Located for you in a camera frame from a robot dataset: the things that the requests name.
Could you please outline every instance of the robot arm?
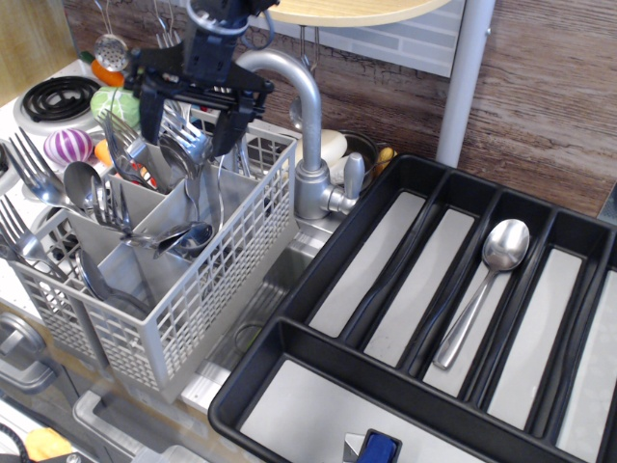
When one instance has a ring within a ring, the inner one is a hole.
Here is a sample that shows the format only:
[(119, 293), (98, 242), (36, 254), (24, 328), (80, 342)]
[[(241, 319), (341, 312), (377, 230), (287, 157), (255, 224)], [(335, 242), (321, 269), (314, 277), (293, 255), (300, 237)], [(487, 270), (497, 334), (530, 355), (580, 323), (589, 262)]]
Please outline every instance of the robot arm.
[(158, 140), (165, 99), (221, 111), (215, 155), (229, 152), (247, 124), (263, 114), (274, 85), (232, 61), (249, 17), (278, 0), (190, 0), (184, 41), (172, 48), (133, 50), (124, 87), (140, 99), (142, 135)]

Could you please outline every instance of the stove burner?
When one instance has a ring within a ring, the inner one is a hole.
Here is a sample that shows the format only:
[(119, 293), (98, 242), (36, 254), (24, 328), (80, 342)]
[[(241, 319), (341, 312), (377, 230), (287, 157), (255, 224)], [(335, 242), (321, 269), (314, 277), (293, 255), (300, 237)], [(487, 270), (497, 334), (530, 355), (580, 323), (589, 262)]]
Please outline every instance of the stove burner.
[(30, 89), (21, 104), (35, 122), (65, 121), (90, 110), (90, 100), (100, 86), (86, 77), (58, 77)]

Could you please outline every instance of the black cutlery tray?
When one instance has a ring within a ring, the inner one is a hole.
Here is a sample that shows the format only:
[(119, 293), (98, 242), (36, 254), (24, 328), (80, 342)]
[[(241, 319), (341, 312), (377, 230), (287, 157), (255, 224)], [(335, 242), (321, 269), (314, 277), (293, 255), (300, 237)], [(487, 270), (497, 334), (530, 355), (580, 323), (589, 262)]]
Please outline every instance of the black cutlery tray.
[[(426, 201), (396, 251), (337, 338), (309, 327), (336, 281), (401, 192)], [(362, 351), (444, 212), (474, 218), (395, 367)], [(531, 241), (503, 292), (458, 396), (422, 382), (440, 340), (481, 260), (490, 230), (520, 219)], [(486, 461), (579, 462), (555, 445), (577, 366), (608, 270), (617, 268), (615, 227), (526, 194), (413, 155), (400, 155), (366, 192), (286, 296), (209, 409), (215, 429), (268, 462), (286, 462), (239, 429), (285, 360), (293, 360), (349, 391), (416, 423)], [(524, 429), (487, 413), (525, 307), (552, 249), (581, 259), (574, 290)], [(617, 461), (613, 396), (598, 462)]]

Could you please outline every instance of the purple striped onion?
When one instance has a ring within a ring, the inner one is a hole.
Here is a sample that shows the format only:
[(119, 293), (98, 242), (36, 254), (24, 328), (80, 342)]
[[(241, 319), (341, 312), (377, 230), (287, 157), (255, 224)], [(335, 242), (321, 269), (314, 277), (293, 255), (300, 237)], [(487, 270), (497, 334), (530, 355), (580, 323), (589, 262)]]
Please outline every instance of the purple striped onion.
[(93, 140), (83, 130), (65, 128), (47, 137), (43, 151), (51, 161), (64, 167), (88, 159), (93, 152)]

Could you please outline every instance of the silverware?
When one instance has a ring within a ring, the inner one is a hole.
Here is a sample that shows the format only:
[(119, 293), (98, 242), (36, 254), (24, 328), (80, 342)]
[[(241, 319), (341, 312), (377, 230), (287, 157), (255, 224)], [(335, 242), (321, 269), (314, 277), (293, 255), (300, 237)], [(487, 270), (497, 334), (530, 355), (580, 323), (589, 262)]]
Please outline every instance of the silverware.
[(73, 203), (84, 210), (92, 210), (94, 196), (102, 198), (103, 180), (96, 169), (87, 162), (75, 161), (65, 169), (65, 190)]
[(168, 194), (171, 191), (169, 185), (163, 181), (163, 176), (156, 169), (156, 163), (152, 159), (146, 140), (133, 127), (116, 116), (116, 114), (111, 111), (108, 111), (107, 114), (111, 119), (114, 135), (121, 142), (122, 148), (128, 155), (129, 160), (134, 160), (138, 164), (143, 165), (156, 181), (156, 190), (163, 194)]
[(2, 145), (0, 145), (0, 150), (11, 159), (11, 163), (28, 189), (47, 205), (63, 207), (79, 215), (86, 215), (83, 210), (73, 204), (68, 198), (64, 184), (45, 162), (40, 151), (26, 135), (23, 128), (20, 127), (19, 130), (29, 149), (23, 144), (19, 135), (15, 133), (14, 138), (19, 147), (13, 138), (9, 139), (13, 145), (15, 155), (11, 154), (11, 151)]
[(109, 185), (109, 197), (106, 189), (102, 189), (102, 198), (97, 193), (97, 185), (94, 177), (91, 178), (94, 219), (102, 227), (118, 230), (124, 234), (132, 234), (133, 226), (126, 205), (126, 197), (122, 185), (119, 186), (120, 197), (116, 197), (113, 183)]
[(207, 161), (211, 139), (169, 106), (163, 113), (161, 133), (173, 138), (195, 164), (203, 165)]
[(47, 255), (39, 239), (26, 227), (6, 196), (0, 198), (0, 233), (15, 253), (24, 259), (44, 263), (63, 282), (68, 279), (67, 274)]
[[(184, 259), (196, 258), (201, 251), (210, 243), (214, 230), (210, 224), (205, 222), (194, 222), (194, 226), (183, 234), (175, 243), (169, 246), (169, 250), (175, 254), (181, 256)], [(154, 258), (167, 251), (163, 247), (160, 247), (157, 253), (154, 253)]]
[(140, 320), (148, 316), (150, 307), (132, 294), (109, 286), (105, 281), (105, 276), (98, 268), (98, 265), (96, 265), (96, 262), (94, 262), (93, 258), (86, 251), (83, 249), (79, 250), (78, 258), (82, 281), (94, 297), (101, 301), (108, 301), (113, 298), (120, 299), (128, 304), (126, 312), (129, 315), (139, 318)]
[(441, 369), (450, 368), (497, 274), (516, 268), (523, 261), (528, 247), (529, 229), (520, 220), (504, 220), (491, 231), (482, 248), (482, 259), (489, 267), (489, 273), (443, 338), (433, 364)]
[(170, 25), (165, 23), (165, 20), (161, 17), (158, 12), (158, 0), (153, 0), (154, 2), (154, 13), (156, 14), (156, 18), (158, 22), (161, 24), (163, 28), (163, 34), (156, 34), (156, 41), (158, 42), (159, 48), (170, 48), (172, 46), (176, 46), (180, 44), (182, 39), (177, 31), (174, 30), (174, 8), (172, 7), (172, 2), (167, 0), (167, 4), (170, 8)]
[(105, 138), (107, 139), (107, 147), (109, 148), (109, 155), (112, 158), (112, 163), (116, 168), (116, 172), (125, 180), (135, 181), (144, 186), (148, 190), (156, 190), (144, 177), (139, 168), (135, 167), (133, 160), (126, 153), (124, 148), (119, 144), (114, 126), (112, 123), (110, 111), (101, 112), (100, 123), (103, 126), (105, 132)]
[(182, 235), (195, 227), (194, 224), (198, 223), (199, 222), (186, 222), (184, 224), (174, 225), (169, 230), (163, 231), (156, 236), (146, 234), (128, 234), (123, 236), (121, 241), (132, 247), (155, 249), (157, 252), (160, 247), (164, 247), (163, 251), (166, 251), (170, 248), (170, 246), (174, 245), (174, 243), (176, 243)]
[(159, 147), (165, 161), (185, 176), (184, 192), (193, 203), (196, 220), (200, 219), (201, 166), (167, 133), (159, 137)]
[(0, 258), (13, 262), (27, 263), (7, 242), (4, 234), (0, 234)]

